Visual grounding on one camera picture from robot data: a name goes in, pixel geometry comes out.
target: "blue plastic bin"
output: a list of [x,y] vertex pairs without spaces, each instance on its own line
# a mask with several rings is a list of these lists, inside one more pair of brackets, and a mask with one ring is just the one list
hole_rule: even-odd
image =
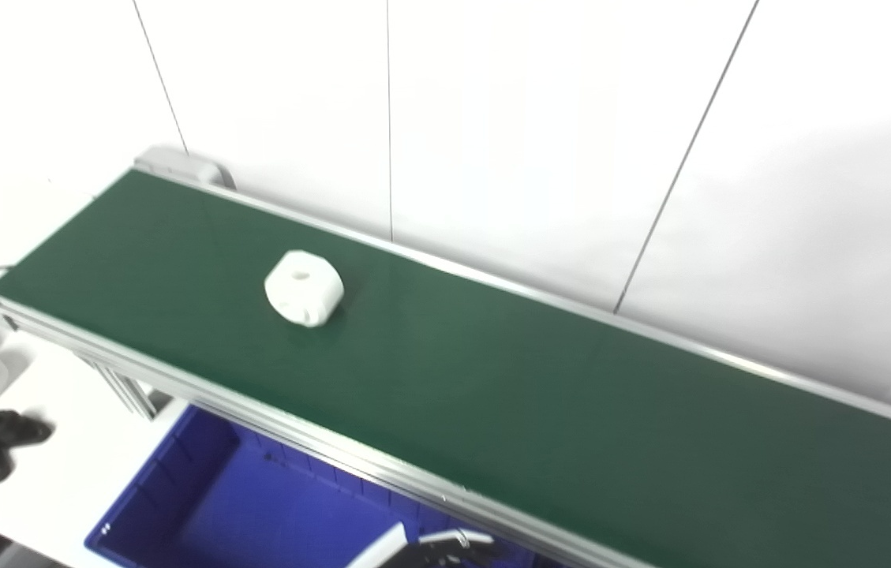
[[[397,522],[410,542],[471,528],[189,407],[84,543],[128,568],[344,568]],[[502,545],[493,568],[532,568]]]

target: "green conveyor belt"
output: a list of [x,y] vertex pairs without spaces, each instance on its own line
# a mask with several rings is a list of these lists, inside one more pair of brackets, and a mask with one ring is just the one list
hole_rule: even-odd
[[[266,301],[287,249],[325,327]],[[891,568],[891,420],[159,177],[0,295],[663,568]]]

